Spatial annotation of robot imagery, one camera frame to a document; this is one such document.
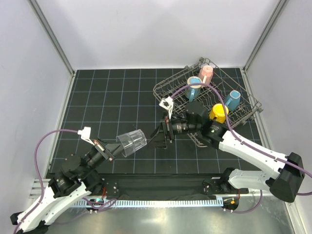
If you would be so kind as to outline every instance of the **light blue cup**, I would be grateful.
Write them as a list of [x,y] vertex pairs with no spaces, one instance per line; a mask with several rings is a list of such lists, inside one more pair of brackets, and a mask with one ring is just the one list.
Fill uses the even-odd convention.
[[229,108],[229,111],[234,111],[240,102],[240,93],[236,90],[230,92],[224,99],[224,104]]
[[[190,77],[187,79],[187,84],[194,84],[194,83],[202,83],[201,79],[198,77]],[[185,89],[185,96],[189,99],[189,101],[193,101],[200,92],[201,85],[192,85]]]

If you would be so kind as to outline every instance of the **metal frame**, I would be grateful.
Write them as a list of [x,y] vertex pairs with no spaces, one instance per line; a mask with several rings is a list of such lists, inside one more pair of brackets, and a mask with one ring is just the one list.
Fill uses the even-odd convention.
[[70,64],[70,62],[68,61],[61,45],[59,44],[58,39],[56,38],[55,34],[53,33],[52,28],[50,27],[46,17],[44,16],[44,13],[42,12],[37,0],[28,0],[30,6],[33,8],[36,16],[38,17],[38,20],[40,21],[40,23],[42,24],[46,34],[48,35],[48,37],[50,38],[52,44],[54,45],[56,51],[58,52],[58,55],[60,56],[60,58],[62,59],[64,65],[66,66],[67,70],[69,71],[69,73],[73,76],[74,75],[74,69],[72,67],[72,65]]
[[[60,129],[61,126],[62,126],[63,119],[64,119],[65,113],[66,113],[67,104],[69,102],[70,93],[71,93],[71,90],[73,88],[76,75],[77,75],[77,72],[75,71],[74,75],[71,77],[71,80],[70,80],[70,82],[68,84],[67,93],[66,93],[66,97],[65,97],[65,100],[64,100],[64,103],[63,103],[62,111],[61,111],[61,113],[59,115],[58,122],[57,122],[57,129]],[[51,145],[51,148],[50,148],[50,151],[49,151],[49,162],[48,162],[48,165],[45,168],[44,176],[47,175],[47,173],[48,173],[48,171],[50,169],[51,162],[53,160],[54,151],[56,149],[56,145],[57,145],[57,142],[58,142],[59,134],[60,133],[54,134],[52,145]]]
[[250,65],[254,61],[254,58],[257,56],[257,54],[258,54],[261,46],[263,45],[265,39],[268,37],[269,33],[273,29],[275,23],[278,20],[278,17],[281,15],[281,13],[283,12],[283,10],[284,10],[284,8],[288,2],[289,2],[289,0],[279,0],[278,4],[276,5],[273,13],[271,14],[271,16],[269,18],[269,21],[267,22],[266,26],[264,27],[264,30],[261,33],[261,36],[259,37],[255,47],[253,48],[253,51],[251,52],[251,54],[249,55],[249,58],[247,59],[247,62],[244,66],[244,71],[248,71]]
[[[248,74],[243,70],[243,68],[240,68],[240,71],[242,73],[242,77],[245,83],[246,90],[253,95],[253,90],[251,88]],[[266,127],[262,121],[261,115],[259,112],[255,113],[255,122],[260,134],[260,139],[262,142],[262,145],[268,149],[272,149],[272,144],[269,136],[267,135]],[[296,201],[294,203],[285,203],[286,208],[288,211],[288,214],[290,216],[292,226],[295,230],[295,233],[298,234],[307,234],[307,229],[304,226],[304,222],[302,221],[301,215],[299,213]]]

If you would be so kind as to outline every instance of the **gray wall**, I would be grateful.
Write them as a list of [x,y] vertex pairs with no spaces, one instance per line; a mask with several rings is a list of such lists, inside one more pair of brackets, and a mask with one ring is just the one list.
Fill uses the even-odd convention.
[[278,0],[39,0],[75,69],[245,64]]
[[[273,148],[303,157],[312,172],[312,1],[289,1],[248,71],[255,96],[263,103]],[[309,177],[301,192],[312,190]],[[298,197],[307,227],[312,197]]]
[[[34,179],[34,148],[56,128],[70,75],[26,0],[0,1],[0,226],[23,211]],[[39,151],[43,173],[52,137]]]

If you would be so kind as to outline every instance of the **white bracket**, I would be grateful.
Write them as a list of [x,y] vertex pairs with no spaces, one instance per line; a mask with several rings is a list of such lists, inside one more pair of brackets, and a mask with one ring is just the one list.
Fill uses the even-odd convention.
[[94,143],[90,140],[91,128],[84,127],[83,130],[78,130],[78,135],[81,135],[81,139],[94,145]]
[[166,111],[168,111],[169,119],[171,119],[172,111],[174,109],[174,101],[169,96],[167,98],[162,98],[159,105],[164,108]]

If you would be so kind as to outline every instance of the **wire dish rack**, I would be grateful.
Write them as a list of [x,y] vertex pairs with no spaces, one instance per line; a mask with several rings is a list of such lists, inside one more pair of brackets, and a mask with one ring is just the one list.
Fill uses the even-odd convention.
[[[232,127],[245,124],[248,119],[253,120],[254,113],[262,111],[261,103],[247,92],[242,78],[238,78],[237,76],[234,78],[230,77],[208,58],[200,58],[198,63],[192,66],[186,66],[182,71],[156,84],[153,89],[154,96],[158,101],[171,96],[176,90],[187,84],[187,79],[189,77],[198,76],[200,69],[204,65],[209,65],[214,68],[214,75],[210,85],[218,90],[223,99],[232,90],[237,90],[241,93],[239,106],[235,111],[229,112],[229,119]],[[207,87],[201,88],[200,94],[194,101],[200,101],[202,105],[208,109],[208,113],[210,113],[215,104],[220,103],[217,95]],[[177,94],[174,97],[175,106],[173,114],[183,114],[185,112],[185,105],[188,102],[189,100],[185,97],[183,91]],[[188,136],[198,147],[206,147],[197,139],[197,134],[188,134]]]

